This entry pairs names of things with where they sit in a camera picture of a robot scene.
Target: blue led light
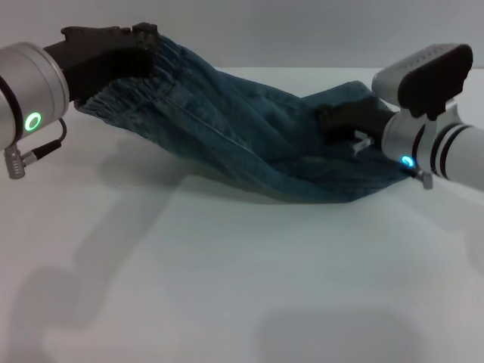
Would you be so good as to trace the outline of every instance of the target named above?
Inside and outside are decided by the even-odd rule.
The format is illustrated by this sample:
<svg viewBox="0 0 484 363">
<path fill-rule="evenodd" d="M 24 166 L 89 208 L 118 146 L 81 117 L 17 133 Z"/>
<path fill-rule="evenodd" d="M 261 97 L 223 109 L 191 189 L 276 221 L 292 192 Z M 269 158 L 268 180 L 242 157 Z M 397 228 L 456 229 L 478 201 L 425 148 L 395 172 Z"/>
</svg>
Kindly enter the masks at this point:
<svg viewBox="0 0 484 363">
<path fill-rule="evenodd" d="M 415 166 L 415 161 L 411 157 L 402 157 L 401 161 L 404 165 L 408 166 L 409 168 L 413 168 Z"/>
</svg>

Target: white table surface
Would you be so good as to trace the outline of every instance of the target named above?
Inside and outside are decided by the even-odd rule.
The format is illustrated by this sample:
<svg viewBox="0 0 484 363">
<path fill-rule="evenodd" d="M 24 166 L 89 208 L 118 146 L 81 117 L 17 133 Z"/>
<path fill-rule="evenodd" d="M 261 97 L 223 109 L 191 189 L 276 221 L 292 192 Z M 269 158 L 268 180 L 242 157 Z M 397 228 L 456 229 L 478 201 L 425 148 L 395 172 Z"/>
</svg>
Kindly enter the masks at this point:
<svg viewBox="0 0 484 363">
<path fill-rule="evenodd" d="M 231 69 L 310 95 L 376 70 Z M 484 127 L 484 71 L 459 97 Z M 1 363 L 484 360 L 484 194 L 404 181 L 290 205 L 70 111 L 0 175 Z M 29 150 L 58 135 L 49 126 Z"/>
</svg>

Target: jeans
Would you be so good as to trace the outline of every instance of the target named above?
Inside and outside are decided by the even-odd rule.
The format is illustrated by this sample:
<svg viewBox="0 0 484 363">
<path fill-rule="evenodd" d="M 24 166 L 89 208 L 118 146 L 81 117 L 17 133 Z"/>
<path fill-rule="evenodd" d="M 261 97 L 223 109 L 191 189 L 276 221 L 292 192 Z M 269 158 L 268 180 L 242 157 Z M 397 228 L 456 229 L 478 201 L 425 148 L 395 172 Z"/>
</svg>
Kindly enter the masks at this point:
<svg viewBox="0 0 484 363">
<path fill-rule="evenodd" d="M 316 108 L 374 96 L 360 82 L 298 98 L 219 72 L 159 36 L 154 77 L 119 79 L 76 109 L 180 157 L 289 197 L 342 203 L 406 178 L 369 147 L 325 144 Z"/>
</svg>

